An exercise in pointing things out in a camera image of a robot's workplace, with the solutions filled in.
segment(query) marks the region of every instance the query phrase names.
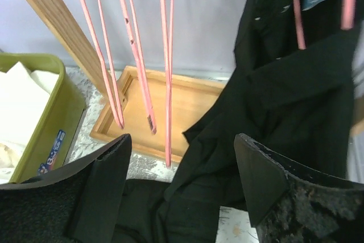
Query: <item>table surface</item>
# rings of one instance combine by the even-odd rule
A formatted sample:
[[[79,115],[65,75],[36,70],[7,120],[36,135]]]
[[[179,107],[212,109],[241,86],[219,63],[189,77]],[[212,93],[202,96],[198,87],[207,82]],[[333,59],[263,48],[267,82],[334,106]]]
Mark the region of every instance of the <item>table surface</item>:
[[[90,137],[90,132],[95,124],[100,111],[104,107],[100,103],[101,94],[87,79],[79,68],[66,68],[67,74],[76,84],[86,99],[87,110],[84,112],[83,121],[80,123],[75,141],[67,161],[73,161],[88,155],[105,143]],[[133,151],[127,173],[127,179],[151,179],[162,182],[171,182],[177,170],[177,165],[170,169],[164,162]],[[255,229],[250,227],[248,214],[234,208],[221,207],[216,243],[258,243]]]

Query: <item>sticker on green bin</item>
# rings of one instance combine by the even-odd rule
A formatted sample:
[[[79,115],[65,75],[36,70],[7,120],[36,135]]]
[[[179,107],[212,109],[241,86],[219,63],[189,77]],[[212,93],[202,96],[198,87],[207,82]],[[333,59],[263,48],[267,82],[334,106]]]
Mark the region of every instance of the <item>sticker on green bin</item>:
[[[45,163],[42,163],[38,168],[38,175],[45,174],[53,170],[53,165],[56,162],[57,154],[61,149],[62,142],[64,140],[66,133],[63,130],[59,130],[55,142],[53,144],[52,150]]]

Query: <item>green plastic container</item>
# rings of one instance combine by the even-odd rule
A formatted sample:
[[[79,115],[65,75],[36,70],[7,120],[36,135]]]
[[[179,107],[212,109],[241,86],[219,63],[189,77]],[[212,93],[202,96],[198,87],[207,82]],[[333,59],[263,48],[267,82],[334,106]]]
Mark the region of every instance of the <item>green plastic container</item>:
[[[59,75],[47,106],[11,177],[20,183],[64,164],[68,150],[86,108],[81,92],[71,82],[62,61],[48,54],[0,53],[0,71],[7,72],[20,61],[30,71]]]

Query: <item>wooden tray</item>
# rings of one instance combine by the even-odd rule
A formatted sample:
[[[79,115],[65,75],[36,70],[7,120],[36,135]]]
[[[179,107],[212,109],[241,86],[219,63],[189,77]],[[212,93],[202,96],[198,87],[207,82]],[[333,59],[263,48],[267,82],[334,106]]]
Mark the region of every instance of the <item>wooden tray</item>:
[[[147,70],[147,79],[156,116],[157,134],[152,135],[147,122],[137,69],[126,67],[118,80],[119,90],[125,95],[123,113],[125,128],[114,122],[110,104],[103,108],[90,136],[105,142],[129,133],[133,149],[164,159],[166,74]],[[179,163],[188,147],[182,132],[197,122],[215,103],[225,84],[174,75],[172,81],[172,161]]]

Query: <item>pink strap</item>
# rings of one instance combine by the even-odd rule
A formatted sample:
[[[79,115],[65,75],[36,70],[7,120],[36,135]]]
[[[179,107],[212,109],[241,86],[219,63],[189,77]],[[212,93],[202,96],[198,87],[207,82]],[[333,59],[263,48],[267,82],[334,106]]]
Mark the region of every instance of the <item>pink strap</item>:
[[[81,5],[82,5],[82,9],[84,11],[84,14],[85,14],[87,25],[88,25],[90,33],[91,33],[93,44],[94,44],[94,46],[96,48],[96,52],[97,52],[98,58],[100,60],[102,77],[104,78],[104,83],[105,83],[105,87],[106,87],[107,96],[108,96],[109,101],[110,101],[111,111],[113,113],[113,116],[114,116],[114,119],[115,119],[115,122],[117,123],[117,125],[119,127],[121,127],[121,128],[124,128],[124,117],[123,117],[123,113],[122,113],[120,97],[119,97],[118,88],[117,88],[117,81],[116,81],[116,77],[115,77],[113,61],[111,59],[111,53],[110,53],[110,48],[109,48],[109,41],[107,39],[107,34],[106,34],[104,17],[102,15],[102,11],[101,11],[100,0],[98,0],[98,5],[99,5],[99,9],[100,9],[100,17],[101,17],[102,30],[104,32],[104,38],[105,38],[105,43],[106,43],[107,56],[109,58],[109,63],[110,63],[111,79],[113,81],[113,88],[114,88],[114,94],[115,94],[115,99],[116,99],[116,103],[117,103],[117,108],[115,107],[115,101],[114,101],[113,93],[111,91],[109,79],[107,77],[108,72],[107,72],[107,69],[106,69],[105,60],[104,60],[104,57],[103,57],[102,52],[100,50],[100,45],[98,44],[98,40],[97,40],[96,33],[95,33],[95,30],[94,30],[94,27],[93,27],[93,24],[92,24],[92,21],[91,21],[89,11],[87,9],[86,2],[85,2],[85,0],[80,0],[80,2],[81,2]]]
[[[137,24],[137,16],[135,15],[133,0],[129,0],[129,2],[130,2],[130,6],[131,6],[131,14],[133,16],[133,24],[135,27],[136,41],[134,40],[133,30],[131,28],[131,22],[130,22],[128,13],[127,13],[127,7],[126,7],[125,0],[120,0],[120,4],[121,4],[123,16],[124,16],[124,21],[125,21],[125,25],[126,25],[126,30],[127,30],[127,34],[128,34],[130,45],[131,45],[131,50],[133,52],[136,67],[138,70],[138,80],[140,83],[140,88],[142,90],[144,105],[146,107],[148,123],[149,123],[152,133],[155,134],[157,131],[156,121],[155,121],[153,104],[152,104],[152,99],[151,99],[147,76],[146,76],[146,69],[145,69],[145,65],[144,65],[142,44],[140,41],[139,29],[138,29],[138,24]]]
[[[295,13],[296,35],[298,48],[306,49],[303,24],[301,18],[300,0],[293,0],[293,11]],[[341,29],[349,30],[354,26],[355,0],[342,0]]]
[[[166,0],[160,0],[160,12],[162,16],[162,33],[164,63],[166,68],[166,166],[171,166],[172,157],[172,47],[173,47],[173,8],[174,0],[171,0],[169,10],[169,37],[167,35]]]

